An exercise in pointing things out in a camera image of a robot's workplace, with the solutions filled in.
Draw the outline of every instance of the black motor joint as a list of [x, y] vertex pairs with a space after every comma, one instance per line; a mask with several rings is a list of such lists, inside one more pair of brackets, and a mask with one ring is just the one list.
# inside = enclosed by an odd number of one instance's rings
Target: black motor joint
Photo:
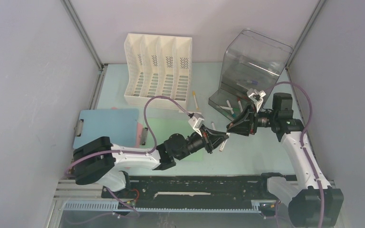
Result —
[[229, 138], [225, 132], [218, 132], [207, 128], [205, 125], [200, 127], [201, 135], [197, 132], [192, 133], [187, 138], [181, 134], [173, 134], [164, 143], [157, 146], [160, 153], [161, 165], [157, 170], [165, 170], [175, 166], [175, 159], [181, 160], [205, 148], [208, 153], [217, 148], [223, 141]]
[[285, 133], [304, 129], [301, 120], [293, 119], [292, 105], [291, 94], [275, 93], [271, 110], [256, 112], [255, 105], [249, 104], [236, 119], [227, 125], [227, 132], [249, 136], [255, 134], [258, 127], [270, 127], [280, 142]]

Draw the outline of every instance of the white stick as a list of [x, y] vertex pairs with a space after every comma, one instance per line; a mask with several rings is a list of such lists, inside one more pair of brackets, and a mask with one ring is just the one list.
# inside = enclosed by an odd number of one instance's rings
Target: white stick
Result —
[[230, 101], [229, 101], [229, 100], [226, 100], [226, 102], [227, 102], [227, 106], [228, 106], [229, 108], [231, 108], [231, 110], [230, 110], [231, 114], [232, 114], [232, 115], [234, 115], [233, 108], [232, 108], [232, 107], [231, 107], [231, 105], [230, 105]]
[[194, 102], [195, 102], [195, 108], [196, 110], [199, 110], [199, 107], [198, 107], [198, 102], [196, 101], [196, 95], [195, 95], [195, 91], [192, 92], [192, 96], [194, 97]]
[[239, 108], [240, 108], [240, 112], [243, 112], [243, 106], [241, 106], [241, 101], [239, 100]]
[[225, 107], [225, 106], [220, 106], [220, 108], [226, 109], [226, 110], [233, 110], [233, 108], [229, 108], [229, 107]]
[[226, 145], [227, 139], [221, 143], [221, 147], [219, 149], [220, 152], [222, 152], [224, 150], [224, 146]]

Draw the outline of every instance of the light blue table surface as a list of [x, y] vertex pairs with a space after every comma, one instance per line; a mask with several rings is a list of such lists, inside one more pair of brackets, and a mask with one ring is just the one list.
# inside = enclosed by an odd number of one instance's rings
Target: light blue table surface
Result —
[[[196, 93], [199, 112], [205, 117], [205, 125], [211, 128], [213, 121], [216, 130], [226, 131], [229, 120], [208, 105], [208, 98], [219, 86], [221, 63], [193, 63], [191, 90]], [[110, 64], [104, 79], [97, 109], [131, 108], [124, 99], [128, 84], [128, 68], [126, 64]], [[278, 82], [288, 81], [283, 71]], [[291, 93], [290, 85], [279, 85], [272, 91]], [[195, 104], [189, 93], [188, 111], [195, 110]], [[272, 97], [265, 108], [272, 107]], [[296, 102], [293, 102], [294, 118], [300, 119]], [[187, 116], [175, 110], [157, 108], [147, 109], [148, 117], [188, 120]], [[143, 123], [143, 107], [139, 107], [140, 123]], [[270, 128], [259, 128], [256, 135], [246, 137], [230, 135], [223, 152], [214, 150], [213, 154], [204, 154], [203, 161], [178, 161], [177, 165], [165, 171], [151, 171], [141, 168], [126, 170], [129, 175], [254, 175], [263, 172], [280, 172], [294, 174], [286, 151], [278, 142]]]

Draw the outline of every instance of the robotic arm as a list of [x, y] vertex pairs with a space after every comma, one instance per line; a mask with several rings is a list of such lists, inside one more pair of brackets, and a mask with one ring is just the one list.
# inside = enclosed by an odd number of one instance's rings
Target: robotic arm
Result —
[[92, 157], [77, 164], [74, 172], [76, 184], [99, 183], [116, 192], [130, 185], [128, 174], [120, 171], [121, 168], [166, 170], [176, 165], [174, 159], [184, 159], [202, 148], [212, 153], [229, 136], [224, 132], [207, 128], [202, 124], [203, 120], [202, 115], [191, 114], [188, 123], [194, 132], [187, 138], [181, 134], [173, 134], [153, 152], [150, 152], [151, 149], [128, 148], [112, 144], [109, 137], [100, 137], [76, 149], [73, 153], [75, 161], [95, 152], [119, 151]]
[[[323, 225], [334, 226], [344, 196], [340, 189], [333, 189], [322, 174], [308, 144], [306, 134], [304, 135], [304, 147], [300, 145], [299, 140], [304, 126], [301, 120], [293, 119], [291, 95], [275, 93], [272, 110], [264, 112], [259, 112], [263, 93], [255, 91], [251, 92], [249, 96], [253, 103], [249, 104], [233, 122], [227, 125], [227, 132], [249, 136], [254, 135], [259, 127], [270, 127], [288, 153], [298, 180], [298, 186], [295, 187], [289, 184], [280, 173], [265, 173], [261, 175], [262, 181], [264, 181], [261, 183], [263, 188], [261, 190], [272, 193], [288, 206], [289, 217], [295, 227], [316, 227], [321, 205], [317, 181], [321, 181], [325, 198]], [[315, 171], [318, 174], [318, 180], [314, 176]]]

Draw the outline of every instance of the wire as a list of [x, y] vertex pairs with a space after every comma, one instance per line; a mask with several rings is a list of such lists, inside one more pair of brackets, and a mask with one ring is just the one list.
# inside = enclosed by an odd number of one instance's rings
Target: wire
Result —
[[107, 215], [112, 215], [113, 212], [107, 212], [107, 213], [103, 213], [103, 214], [99, 214], [97, 216], [94, 216], [93, 218], [89, 218], [88, 220], [85, 220], [85, 221], [81, 221], [81, 222], [71, 222], [69, 221], [66, 217], [65, 217], [65, 221], [71, 225], [81, 225], [81, 224], [85, 224], [85, 223], [88, 223], [90, 221], [93, 221], [94, 219], [97, 219], [99, 217], [102, 217], [102, 216], [107, 216]]
[[282, 219], [282, 220], [285, 220], [287, 223], [289, 223], [290, 224], [290, 226], [292, 227], [292, 228], [294, 228], [295, 226], [292, 224], [292, 222], [289, 220], [289, 219], [287, 219], [287, 218], [285, 218], [285, 217], [283, 217], [283, 216], [279, 216], [278, 215], [278, 211], [279, 211], [279, 204], [281, 203], [281, 201], [280, 200], [277, 200], [274, 204], [273, 204], [273, 206], [275, 207], [275, 215], [274, 216], [265, 216], [264, 215], [264, 213], [260, 213], [259, 215], [261, 216], [261, 217], [263, 217], [263, 219], [276, 219], [276, 226], [278, 227], [278, 228], [280, 228], [280, 226], [279, 226], [279, 219]]
[[310, 163], [311, 169], [313, 170], [314, 176], [317, 180], [317, 184], [318, 184], [318, 188], [319, 188], [319, 192], [320, 192], [320, 199], [321, 199], [320, 218], [319, 218], [319, 221], [318, 221], [318, 228], [322, 228], [322, 223], [323, 223], [323, 220], [324, 220], [324, 207], [325, 207], [324, 190], [323, 190], [323, 187], [322, 187], [322, 183], [319, 180], [319, 175], [318, 175], [318, 172], [316, 170], [316, 167], [315, 167], [314, 163], [312, 162], [311, 157], [308, 154], [307, 149], [304, 146], [304, 134], [306, 133], [307, 128], [310, 125], [311, 118], [313, 117], [313, 107], [311, 105], [310, 97], [308, 96], [306, 91], [301, 86], [297, 85], [296, 83], [293, 83], [293, 82], [278, 82], [278, 83], [274, 84], [273, 86], [269, 87], [268, 89], [266, 89], [266, 91], [271, 90], [275, 86], [278, 86], [278, 85], [281, 85], [281, 84], [289, 84], [289, 85], [292, 85], [292, 86], [296, 87], [297, 89], [299, 89], [304, 94], [304, 96], [306, 97], [307, 102], [308, 102], [308, 109], [309, 109], [310, 114], [308, 116], [308, 121], [307, 121], [306, 125], [304, 126], [304, 129], [302, 130], [301, 135], [300, 135], [300, 145], [303, 148], [303, 152], [306, 155], [308, 163]]
[[[190, 113], [187, 112], [187, 110], [185, 110], [183, 107], [181, 107], [181, 105], [179, 105], [176, 101], [174, 101], [173, 99], [169, 98], [169, 97], [166, 97], [166, 96], [154, 96], [152, 98], [150, 98], [145, 106], [144, 106], [144, 121], [145, 121], [145, 124], [147, 126], [147, 129], [150, 131], [150, 134], [152, 135], [153, 137], [153, 141], [154, 141], [154, 147], [149, 151], [147, 152], [148, 154], [151, 154], [153, 151], [156, 150], [156, 146], [157, 146], [157, 140], [156, 140], [156, 137], [154, 136], [154, 133], [152, 131], [152, 129], [149, 127], [149, 123], [147, 122], [147, 117], [146, 117], [146, 109], [149, 105], [149, 103], [154, 100], [154, 99], [157, 99], [157, 98], [161, 98], [161, 99], [167, 99], [171, 102], [173, 102], [179, 109], [181, 109], [181, 111], [183, 111], [185, 114], [189, 115]], [[145, 152], [134, 152], [134, 151], [123, 151], [124, 153], [134, 153], [134, 154], [142, 154], [142, 153], [145, 153]]]
[[132, 189], [131, 191], [136, 191], [136, 198], [134, 199], [134, 201], [136, 203], [139, 199], [139, 191], [137, 189]]
[[134, 212], [136, 212], [136, 213], [138, 213], [138, 216], [136, 216], [136, 217], [134, 217], [134, 218], [138, 218], [139, 216], [140, 216], [140, 214], [139, 214], [139, 212], [135, 209], [135, 208], [133, 208], [133, 207], [131, 207], [131, 206], [129, 206], [128, 204], [126, 204], [126, 203], [124, 203], [122, 200], [120, 200], [109, 188], [107, 188], [106, 187], [106, 189], [107, 189], [107, 191], [111, 194], [111, 196], [114, 198], [114, 199], [116, 199], [118, 202], [120, 202], [122, 205], [124, 205], [125, 207], [127, 207], [128, 209], [130, 209], [130, 210], [132, 210], [132, 211], [134, 211]]

